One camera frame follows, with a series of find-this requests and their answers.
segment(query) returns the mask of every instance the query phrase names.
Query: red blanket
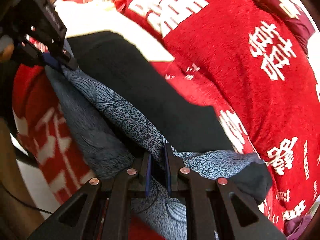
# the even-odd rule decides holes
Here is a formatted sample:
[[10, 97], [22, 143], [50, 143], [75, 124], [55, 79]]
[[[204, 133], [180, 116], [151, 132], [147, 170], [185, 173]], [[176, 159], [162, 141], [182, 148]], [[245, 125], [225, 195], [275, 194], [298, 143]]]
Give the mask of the red blanket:
[[[268, 218], [282, 229], [305, 214], [318, 196], [320, 104], [283, 21], [252, 0], [127, 0], [124, 14], [175, 57], [156, 69], [190, 102], [212, 105], [237, 150], [249, 152], [248, 134], [275, 179]], [[218, 92], [235, 112], [221, 112]]]

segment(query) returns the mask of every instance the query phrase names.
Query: blue patterned cloth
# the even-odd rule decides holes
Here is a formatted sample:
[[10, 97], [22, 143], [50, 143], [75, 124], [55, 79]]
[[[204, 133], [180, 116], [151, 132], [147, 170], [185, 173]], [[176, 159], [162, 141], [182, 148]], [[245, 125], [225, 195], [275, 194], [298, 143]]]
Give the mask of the blue patterned cloth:
[[[148, 150], [163, 167], [160, 151], [164, 148], [166, 139], [140, 111], [80, 69], [71, 71], [62, 66], [62, 71], [70, 83], [96, 109], [129, 138]], [[207, 153], [176, 152], [174, 150], [174, 155], [183, 158], [186, 167], [209, 179], [229, 178], [251, 162], [263, 163], [257, 154], [241, 155], [225, 150]], [[155, 179], [151, 180], [150, 196], [146, 199], [132, 200], [132, 210], [164, 238], [168, 240], [187, 239], [185, 206], [179, 200], [169, 198], [166, 189]]]
[[61, 110], [84, 155], [97, 176], [111, 179], [134, 160], [96, 108], [68, 80], [49, 66], [45, 72], [60, 101]]

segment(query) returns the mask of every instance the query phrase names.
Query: black plastic part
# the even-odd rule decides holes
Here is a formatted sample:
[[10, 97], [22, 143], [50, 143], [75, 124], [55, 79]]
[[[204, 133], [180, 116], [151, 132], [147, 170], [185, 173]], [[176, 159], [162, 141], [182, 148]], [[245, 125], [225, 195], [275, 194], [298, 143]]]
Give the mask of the black plastic part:
[[2, 22], [5, 34], [16, 43], [12, 60], [33, 67], [44, 65], [41, 52], [25, 41], [26, 35], [48, 47], [50, 54], [61, 64], [75, 70], [76, 59], [66, 51], [64, 40], [67, 28], [63, 24], [52, 2], [55, 0], [15, 0]]
[[[135, 159], [132, 168], [139, 171], [140, 167], [141, 159]], [[130, 181], [136, 177], [138, 177], [138, 172], [134, 175], [129, 175], [127, 169], [116, 176], [104, 219], [101, 240], [124, 240], [124, 236], [128, 234], [127, 212], [130, 210], [128, 209], [130, 205], [128, 188]]]
[[[82, 240], [84, 235], [93, 237], [90, 227], [93, 207], [99, 203], [101, 182], [92, 186], [89, 182], [84, 184], [69, 200], [37, 228], [28, 240]], [[78, 210], [79, 216], [72, 212]]]
[[[189, 240], [285, 240], [285, 236], [260, 212], [254, 199], [233, 182], [220, 185], [190, 170], [180, 172], [183, 160], [165, 146], [166, 170], [172, 171], [171, 197], [185, 198]], [[28, 240], [127, 240], [132, 198], [144, 198], [150, 186], [152, 159], [148, 153], [135, 159], [134, 175], [127, 169], [115, 179], [92, 186], [87, 182], [51, 215]]]
[[252, 197], [242, 193], [230, 180], [216, 182], [215, 214], [218, 234], [222, 239], [285, 240], [282, 234], [259, 210]]

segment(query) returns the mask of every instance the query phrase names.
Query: cloth fold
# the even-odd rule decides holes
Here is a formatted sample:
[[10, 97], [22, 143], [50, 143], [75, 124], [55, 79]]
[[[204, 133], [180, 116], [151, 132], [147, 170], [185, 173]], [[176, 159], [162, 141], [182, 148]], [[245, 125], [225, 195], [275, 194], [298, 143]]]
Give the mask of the cloth fold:
[[68, 42], [85, 73], [129, 101], [178, 151], [233, 150], [214, 109], [186, 101], [119, 34], [93, 33]]
[[133, 162], [133, 156], [114, 135], [99, 112], [49, 66], [45, 73], [61, 103], [61, 110], [84, 159], [102, 179], [111, 179]]
[[[51, 72], [60, 74], [49, 67], [46, 67], [46, 72], [51, 82], [55, 84], [54, 88], [62, 106], [69, 104], [65, 102], [68, 97], [64, 94], [70, 96], [72, 94], [70, 92], [77, 89], [106, 118], [121, 128], [128, 137], [148, 150], [163, 168], [160, 152], [167, 140], [141, 112], [113, 90], [97, 82], [80, 69], [70, 71], [64, 66], [61, 68], [67, 79], [75, 86], [74, 88], [63, 89], [59, 82], [54, 81], [57, 76], [51, 75]], [[75, 115], [77, 115], [76, 111], [74, 114], [66, 115], [66, 118], [73, 118]], [[239, 185], [243, 192], [253, 196], [259, 203], [263, 201], [272, 184], [266, 165], [255, 153], [240, 155], [228, 150], [207, 153], [177, 152], [174, 150], [174, 155], [182, 157], [186, 167], [192, 168], [203, 177], [209, 179], [230, 178]], [[255, 164], [259, 169], [252, 169]], [[100, 165], [100, 162], [97, 161], [91, 165]], [[93, 166], [91, 168], [94, 171], [99, 169]], [[187, 239], [185, 206], [179, 200], [169, 198], [166, 189], [154, 178], [151, 180], [149, 197], [132, 200], [132, 210], [166, 239]]]
[[303, 231], [309, 225], [311, 219], [312, 216], [307, 214], [285, 222], [284, 227], [287, 240], [298, 240]]

